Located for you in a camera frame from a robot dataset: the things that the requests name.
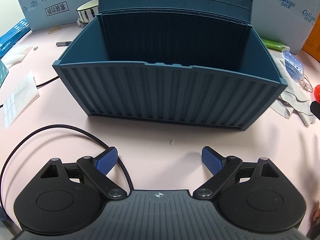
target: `textured blue pad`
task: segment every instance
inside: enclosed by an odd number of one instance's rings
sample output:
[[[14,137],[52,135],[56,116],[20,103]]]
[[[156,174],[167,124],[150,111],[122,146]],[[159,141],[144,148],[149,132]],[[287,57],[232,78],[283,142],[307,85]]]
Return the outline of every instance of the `textured blue pad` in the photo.
[[[223,156],[208,146],[202,149],[201,159],[213,176],[222,170],[222,161],[225,160]]]
[[[114,147],[110,147],[97,157],[93,158],[92,164],[104,175],[107,175],[109,171],[118,162],[118,151]]]

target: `pink table surface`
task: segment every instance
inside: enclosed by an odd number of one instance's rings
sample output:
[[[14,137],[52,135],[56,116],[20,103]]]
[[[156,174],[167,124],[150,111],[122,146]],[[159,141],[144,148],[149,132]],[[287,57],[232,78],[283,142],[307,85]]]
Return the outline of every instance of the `pink table surface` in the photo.
[[[10,69],[0,89],[0,103],[14,90],[17,82],[30,70],[36,84],[57,74],[52,63],[66,47],[57,41],[71,41],[81,31],[75,24],[48,34],[51,29],[29,34],[19,43],[35,43],[38,49]],[[320,64],[301,51],[299,59],[313,85],[320,84]],[[201,163],[201,150],[210,146],[223,156],[236,155],[245,162],[269,157],[302,193],[307,213],[299,230],[306,234],[310,215],[320,200],[320,121],[304,127],[293,114],[287,120],[269,108],[248,130],[232,131],[188,127],[112,118],[88,117],[61,80],[39,89],[40,97],[6,130],[0,109],[0,168],[15,146],[34,130],[50,124],[69,124],[82,128],[109,146],[118,149],[136,189],[189,189],[190,193],[211,177]],[[18,223],[13,203],[40,168],[53,157],[63,162],[96,156],[103,149],[84,136],[65,129],[43,131],[28,140],[14,155],[2,183],[4,207]],[[108,174],[115,183],[129,191],[125,177],[116,166]]]

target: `red ball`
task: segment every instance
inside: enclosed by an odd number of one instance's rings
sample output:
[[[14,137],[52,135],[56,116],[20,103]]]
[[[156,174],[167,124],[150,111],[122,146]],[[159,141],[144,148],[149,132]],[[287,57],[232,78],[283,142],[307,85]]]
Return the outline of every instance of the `red ball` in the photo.
[[[316,101],[320,104],[320,85],[317,85],[313,90],[313,94],[315,95]]]

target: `green tube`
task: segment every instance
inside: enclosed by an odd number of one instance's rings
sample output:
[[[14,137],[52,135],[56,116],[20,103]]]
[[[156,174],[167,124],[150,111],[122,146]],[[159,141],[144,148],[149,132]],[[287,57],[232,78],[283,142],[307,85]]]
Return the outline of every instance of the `green tube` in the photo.
[[[290,51],[290,48],[281,42],[269,41],[269,40],[265,40],[265,39],[262,39],[262,41],[263,41],[264,45],[269,49],[275,49],[278,51],[282,51],[283,49],[285,49],[287,51]]]

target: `open container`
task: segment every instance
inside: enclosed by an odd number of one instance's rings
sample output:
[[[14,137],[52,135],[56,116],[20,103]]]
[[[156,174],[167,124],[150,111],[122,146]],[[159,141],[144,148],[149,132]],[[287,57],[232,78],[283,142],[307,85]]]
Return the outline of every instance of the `open container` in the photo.
[[[54,69],[88,115],[247,129],[287,86],[252,0],[99,0]]]

